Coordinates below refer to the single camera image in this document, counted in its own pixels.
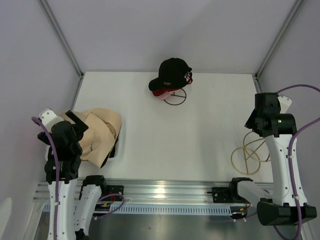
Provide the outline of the gold wire hat stand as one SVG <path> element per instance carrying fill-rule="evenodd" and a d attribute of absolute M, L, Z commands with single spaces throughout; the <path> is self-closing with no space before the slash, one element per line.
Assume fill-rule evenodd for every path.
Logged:
<path fill-rule="evenodd" d="M 231 166 L 240 174 L 245 176 L 253 176 L 259 172 L 261 169 L 262 164 L 264 163 L 270 163 L 271 162 L 271 156 L 269 151 L 267 152 L 268 155 L 266 158 L 263 158 L 258 151 L 265 147 L 267 149 L 266 140 L 263 137 L 256 138 L 251 141 L 247 141 L 247 137 L 253 134 L 253 132 L 248 132 L 242 139 L 242 146 L 235 148 L 231 155 L 230 155 L 230 163 Z M 242 163 L 244 164 L 244 170 L 241 170 L 237 167 L 234 156 L 237 152 L 242 153 Z M 249 161 L 253 161 L 254 163 L 257 163 L 257 168 L 255 170 L 250 170 Z"/>

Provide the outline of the black wire hat stand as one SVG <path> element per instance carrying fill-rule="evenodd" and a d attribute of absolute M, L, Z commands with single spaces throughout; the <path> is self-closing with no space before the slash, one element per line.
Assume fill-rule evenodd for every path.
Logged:
<path fill-rule="evenodd" d="M 179 106 L 183 104 L 187 99 L 186 91 L 181 88 L 176 91 L 170 92 L 170 95 L 164 99 L 164 102 L 170 106 Z"/>

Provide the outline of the red baseball cap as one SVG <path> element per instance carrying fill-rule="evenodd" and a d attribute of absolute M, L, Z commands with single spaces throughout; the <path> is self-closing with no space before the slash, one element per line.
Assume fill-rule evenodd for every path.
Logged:
<path fill-rule="evenodd" d="M 185 75 L 185 80 L 186 80 L 186 85 L 190 85 L 193 82 L 193 73 L 192 72 L 188 72 Z M 166 100 L 168 97 L 170 97 L 171 95 L 175 95 L 175 93 L 179 90 L 183 90 L 183 87 L 181 88 L 162 88 L 160 90 L 157 91 L 152 91 L 152 94 L 154 97 L 159 98 L 161 100 Z"/>

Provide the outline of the black sport baseball cap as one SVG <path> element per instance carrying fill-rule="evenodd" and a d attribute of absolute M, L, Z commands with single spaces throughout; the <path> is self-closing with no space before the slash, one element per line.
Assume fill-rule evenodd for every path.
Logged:
<path fill-rule="evenodd" d="M 148 84 L 150 91 L 162 89 L 180 89 L 191 81 L 192 68 L 181 58 L 169 58 L 163 61 L 158 70 L 158 77 Z"/>

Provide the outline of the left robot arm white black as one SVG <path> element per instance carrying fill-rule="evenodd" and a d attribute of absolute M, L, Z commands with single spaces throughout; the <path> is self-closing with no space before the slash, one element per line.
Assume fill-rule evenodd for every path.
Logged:
<path fill-rule="evenodd" d="M 44 167 L 50 194 L 49 240 L 87 240 L 98 200 L 107 197 L 102 175 L 89 175 L 82 182 L 79 204 L 75 192 L 83 150 L 79 141 L 89 127 L 72 111 L 67 121 L 47 108 L 32 120 L 42 128 L 37 138 L 48 145 Z"/>

